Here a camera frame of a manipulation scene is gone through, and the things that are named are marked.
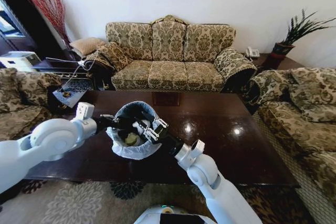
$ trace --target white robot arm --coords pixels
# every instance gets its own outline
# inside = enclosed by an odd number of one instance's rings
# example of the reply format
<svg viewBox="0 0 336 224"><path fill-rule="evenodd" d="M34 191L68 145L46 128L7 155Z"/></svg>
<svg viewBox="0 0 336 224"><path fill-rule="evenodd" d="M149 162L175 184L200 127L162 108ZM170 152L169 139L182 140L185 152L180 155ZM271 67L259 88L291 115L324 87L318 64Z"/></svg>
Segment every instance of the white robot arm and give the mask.
<svg viewBox="0 0 336 224"><path fill-rule="evenodd" d="M29 169L42 161L55 161L80 147L97 131L90 118L94 106L80 103L76 117L51 119L38 125L31 135L17 141L0 142L0 193L22 180Z"/></svg>
<svg viewBox="0 0 336 224"><path fill-rule="evenodd" d="M93 119L93 109L91 104L79 103L76 117L71 121L51 119L38 125L29 136L17 141L0 142L0 193L23 179L30 168L42 161L62 158L107 126L124 129L129 124L127 120L113 116ZM159 127L153 130L138 121L139 134L153 144L167 144L171 148L171 155L199 187L219 224L262 223L238 189L218 171L215 161L203 154L205 144L202 141L188 146L168 133L168 125L162 119L147 116ZM141 216L135 223L149 223L145 220L147 217Z"/></svg>

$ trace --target red plant pot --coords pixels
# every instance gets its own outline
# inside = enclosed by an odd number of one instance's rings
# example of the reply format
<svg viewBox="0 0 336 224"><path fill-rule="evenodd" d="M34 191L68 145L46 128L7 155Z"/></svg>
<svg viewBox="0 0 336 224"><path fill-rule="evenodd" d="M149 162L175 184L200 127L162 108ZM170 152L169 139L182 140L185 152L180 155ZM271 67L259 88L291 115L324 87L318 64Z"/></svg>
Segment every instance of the red plant pot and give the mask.
<svg viewBox="0 0 336 224"><path fill-rule="evenodd" d="M295 46L287 46L281 43L275 43L272 52L262 64L266 69L278 69L280 63L285 59L286 55Z"/></svg>

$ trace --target patterned sofa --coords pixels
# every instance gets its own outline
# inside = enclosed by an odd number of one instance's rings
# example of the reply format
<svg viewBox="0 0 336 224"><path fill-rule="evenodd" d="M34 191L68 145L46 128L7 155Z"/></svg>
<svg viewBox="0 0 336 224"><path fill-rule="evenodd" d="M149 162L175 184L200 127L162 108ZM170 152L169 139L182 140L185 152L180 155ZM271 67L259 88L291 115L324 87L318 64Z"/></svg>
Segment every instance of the patterned sofa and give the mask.
<svg viewBox="0 0 336 224"><path fill-rule="evenodd" d="M336 69L264 71L246 97L336 207Z"/></svg>
<svg viewBox="0 0 336 224"><path fill-rule="evenodd" d="M60 86L54 74L0 69L0 141L17 140L51 119L60 103L48 94Z"/></svg>
<svg viewBox="0 0 336 224"><path fill-rule="evenodd" d="M108 23L108 42L115 42L132 62L116 72L106 57L92 54L86 65L96 60L103 71L112 69L117 90L234 92L256 72L250 61L229 48L235 35L229 25L189 25L170 15L151 24Z"/></svg>

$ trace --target telephone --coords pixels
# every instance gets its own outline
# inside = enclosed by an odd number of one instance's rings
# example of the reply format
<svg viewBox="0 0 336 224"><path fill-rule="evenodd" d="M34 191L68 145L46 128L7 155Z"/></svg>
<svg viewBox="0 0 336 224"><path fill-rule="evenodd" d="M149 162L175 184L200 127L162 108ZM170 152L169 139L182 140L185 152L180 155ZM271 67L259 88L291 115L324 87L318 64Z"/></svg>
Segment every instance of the telephone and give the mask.
<svg viewBox="0 0 336 224"><path fill-rule="evenodd" d="M260 57L260 53L258 49L252 49L252 47L247 47L246 51L246 57L248 58L258 58Z"/></svg>

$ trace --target sofa armrest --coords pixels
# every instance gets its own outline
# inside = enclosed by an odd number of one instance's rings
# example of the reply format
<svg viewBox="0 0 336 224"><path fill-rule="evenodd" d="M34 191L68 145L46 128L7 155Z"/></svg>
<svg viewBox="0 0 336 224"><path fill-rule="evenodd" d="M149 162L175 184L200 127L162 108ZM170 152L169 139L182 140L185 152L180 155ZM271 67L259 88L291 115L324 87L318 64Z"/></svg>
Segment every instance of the sofa armrest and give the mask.
<svg viewBox="0 0 336 224"><path fill-rule="evenodd" d="M61 103L53 92L62 86L61 79L53 73L18 72L18 90L26 105L37 105L56 111Z"/></svg>
<svg viewBox="0 0 336 224"><path fill-rule="evenodd" d="M215 68L223 76L225 93L236 93L256 73L252 62L234 48L224 49L215 59Z"/></svg>
<svg viewBox="0 0 336 224"><path fill-rule="evenodd" d="M289 101L288 88L294 82L290 70L267 70L248 82L245 97L251 105L261 105L267 101Z"/></svg>
<svg viewBox="0 0 336 224"><path fill-rule="evenodd" d="M84 66L88 72L98 81L96 86L102 86L104 90L116 90L112 84L111 78L117 73L114 65L103 54L97 51L87 55Z"/></svg>

